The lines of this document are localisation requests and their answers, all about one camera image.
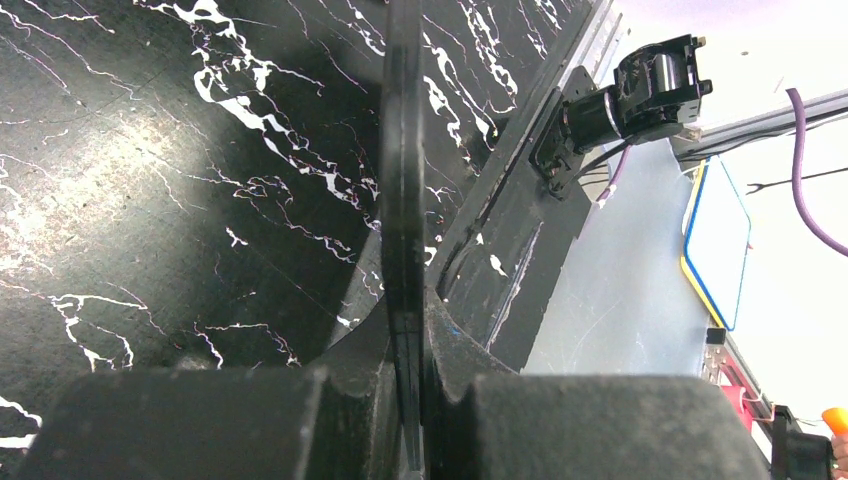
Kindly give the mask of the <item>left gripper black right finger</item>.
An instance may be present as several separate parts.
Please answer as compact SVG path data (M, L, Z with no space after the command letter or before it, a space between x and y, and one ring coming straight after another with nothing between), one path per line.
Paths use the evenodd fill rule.
M521 376L425 297L429 479L765 479L722 392L687 376Z

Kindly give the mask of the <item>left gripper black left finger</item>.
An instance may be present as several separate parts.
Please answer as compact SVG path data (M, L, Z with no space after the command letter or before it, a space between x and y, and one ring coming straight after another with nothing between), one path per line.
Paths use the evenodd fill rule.
M388 318L378 304L296 368L153 369L75 380L20 479L391 479Z

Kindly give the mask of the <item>small whiteboard red writing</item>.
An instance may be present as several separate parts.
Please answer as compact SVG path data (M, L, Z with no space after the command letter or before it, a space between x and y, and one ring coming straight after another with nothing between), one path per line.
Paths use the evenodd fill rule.
M424 316L422 4L388 5L380 110L381 268L410 470L424 466L421 368Z

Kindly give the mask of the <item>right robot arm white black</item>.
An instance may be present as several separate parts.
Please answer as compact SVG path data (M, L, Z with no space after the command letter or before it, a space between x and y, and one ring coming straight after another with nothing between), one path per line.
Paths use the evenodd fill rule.
M558 200L590 170L583 157L596 147L613 145L612 153L677 135L695 122L712 82L698 71L702 36L683 35L653 43L627 55L613 70L613 82L597 87L586 69L573 71L565 86L548 96L532 126L528 160Z

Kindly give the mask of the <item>person hand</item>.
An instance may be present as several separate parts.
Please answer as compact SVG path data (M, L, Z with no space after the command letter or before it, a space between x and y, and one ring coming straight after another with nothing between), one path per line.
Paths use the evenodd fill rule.
M846 479L848 476L848 436L835 435L831 439L834 454L833 476L835 479Z

